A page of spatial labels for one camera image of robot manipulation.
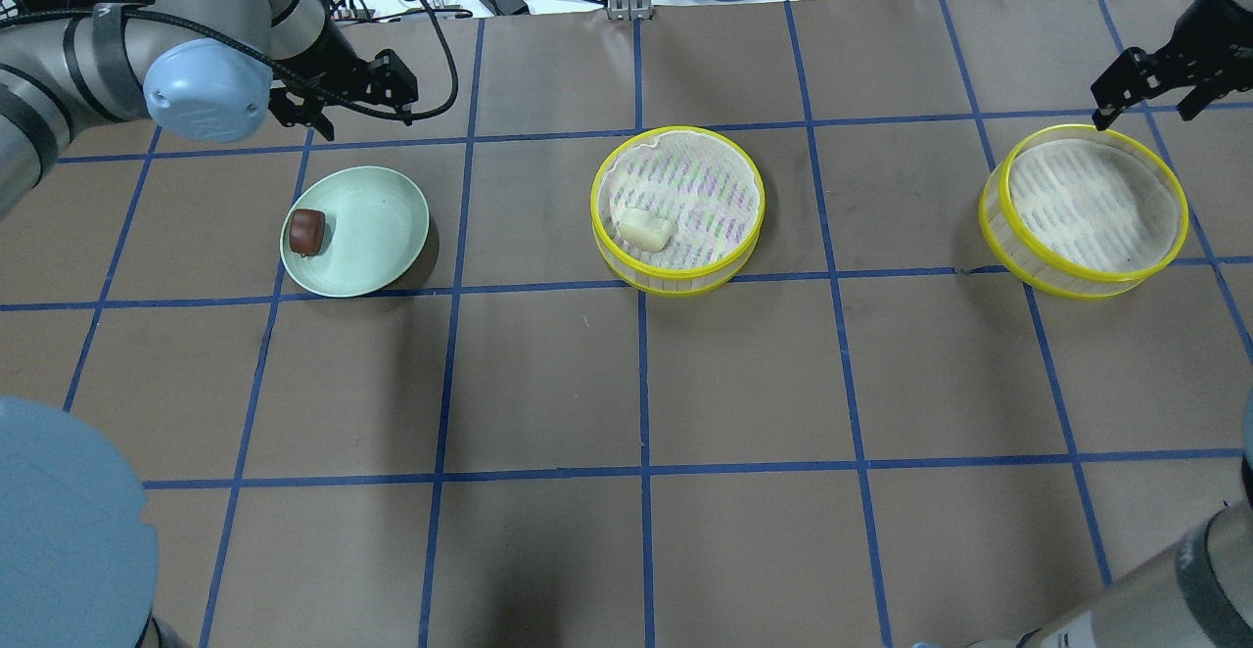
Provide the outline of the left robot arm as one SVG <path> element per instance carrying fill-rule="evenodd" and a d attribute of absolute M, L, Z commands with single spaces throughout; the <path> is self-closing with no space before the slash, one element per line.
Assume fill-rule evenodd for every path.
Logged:
<path fill-rule="evenodd" d="M 3 211 L 76 137 L 147 118 L 190 140 L 251 138 L 264 117 L 333 137 L 326 107 L 415 122 L 413 73 L 360 58 L 321 0 L 154 0 L 3 23 Z M 3 644 L 173 647 L 153 615 L 160 541 L 128 460 L 66 411 L 3 399 Z"/>

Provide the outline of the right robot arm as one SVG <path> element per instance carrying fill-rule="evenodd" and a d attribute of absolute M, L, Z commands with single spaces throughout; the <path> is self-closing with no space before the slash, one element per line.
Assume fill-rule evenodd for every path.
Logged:
<path fill-rule="evenodd" d="M 1190 211 L 1163 158 L 1114 122 L 1184 90 L 1182 120 L 1250 90 L 1250 0 L 1194 0 L 1157 51 L 1128 46 L 1091 84 L 1091 122 L 1027 135 L 977 201 L 989 248 L 1025 286 L 1061 300 L 1130 292 L 1177 259 Z M 1240 424 L 1240 496 L 1015 647 L 1248 647 L 1250 421 Z"/>

